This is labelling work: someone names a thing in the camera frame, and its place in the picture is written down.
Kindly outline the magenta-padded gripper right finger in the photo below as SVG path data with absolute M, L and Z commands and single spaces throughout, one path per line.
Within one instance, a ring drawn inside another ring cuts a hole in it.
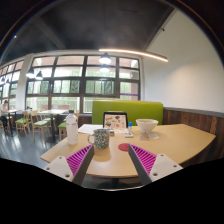
M 128 153 L 142 185 L 147 185 L 182 169 L 167 155 L 155 155 L 133 144 L 129 145 Z

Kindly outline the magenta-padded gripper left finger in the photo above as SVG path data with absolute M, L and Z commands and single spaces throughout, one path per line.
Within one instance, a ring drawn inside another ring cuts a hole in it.
M 44 170 L 81 185 L 94 156 L 94 146 L 88 145 L 68 157 L 58 156 Z

